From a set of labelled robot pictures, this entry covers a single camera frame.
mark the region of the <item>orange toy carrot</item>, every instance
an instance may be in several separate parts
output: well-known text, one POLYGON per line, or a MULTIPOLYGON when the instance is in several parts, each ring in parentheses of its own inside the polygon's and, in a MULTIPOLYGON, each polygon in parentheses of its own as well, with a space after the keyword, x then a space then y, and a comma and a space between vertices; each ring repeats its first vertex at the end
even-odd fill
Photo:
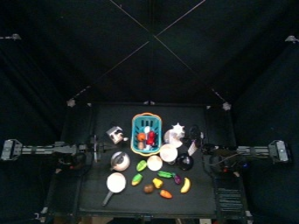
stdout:
POLYGON ((170 198, 172 198, 172 194, 170 194, 168 191, 165 191, 165 190, 161 190, 161 191, 160 191, 160 195, 161 195, 164 198, 166 198, 166 199, 170 199, 170 198))

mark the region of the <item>toy kettle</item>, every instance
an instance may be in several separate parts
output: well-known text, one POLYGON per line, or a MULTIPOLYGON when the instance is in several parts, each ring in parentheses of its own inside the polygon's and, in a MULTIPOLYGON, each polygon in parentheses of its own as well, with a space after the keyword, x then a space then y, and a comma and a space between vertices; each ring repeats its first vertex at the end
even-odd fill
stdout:
POLYGON ((110 171, 116 170, 116 171, 121 172, 126 169, 128 166, 129 166, 128 155, 122 151, 116 152, 110 158, 109 170, 110 171))

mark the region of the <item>yellow toy banana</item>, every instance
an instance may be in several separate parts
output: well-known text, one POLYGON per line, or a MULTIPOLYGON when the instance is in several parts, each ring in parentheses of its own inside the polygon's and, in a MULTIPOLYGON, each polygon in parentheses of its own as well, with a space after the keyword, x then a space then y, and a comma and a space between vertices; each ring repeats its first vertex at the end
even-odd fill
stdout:
POLYGON ((190 189, 190 186, 192 186, 190 180, 188 178, 184 178, 181 193, 186 193, 190 189))

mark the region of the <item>blue basket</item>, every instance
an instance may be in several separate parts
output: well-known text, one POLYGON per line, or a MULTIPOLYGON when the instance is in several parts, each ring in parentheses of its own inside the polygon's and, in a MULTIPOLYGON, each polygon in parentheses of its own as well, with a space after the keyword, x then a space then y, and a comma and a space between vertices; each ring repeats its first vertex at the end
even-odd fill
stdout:
POLYGON ((140 154, 144 157, 149 157, 153 154, 158 153, 161 147, 161 129, 162 129, 162 120, 158 115, 150 113, 142 113, 136 115, 132 119, 132 137, 130 137, 130 149, 133 153, 140 154), (137 149, 137 139, 136 135, 144 132, 145 126, 150 127, 150 131, 157 135, 154 138, 154 147, 150 150, 138 150, 137 149))

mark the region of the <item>black pot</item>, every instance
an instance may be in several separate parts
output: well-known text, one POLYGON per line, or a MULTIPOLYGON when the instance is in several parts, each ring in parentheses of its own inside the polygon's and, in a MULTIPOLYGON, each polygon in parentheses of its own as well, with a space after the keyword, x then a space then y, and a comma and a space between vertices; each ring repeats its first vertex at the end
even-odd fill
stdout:
POLYGON ((188 171, 192 168, 193 160, 188 153, 182 153, 177 156, 176 164, 178 168, 184 171, 188 171))

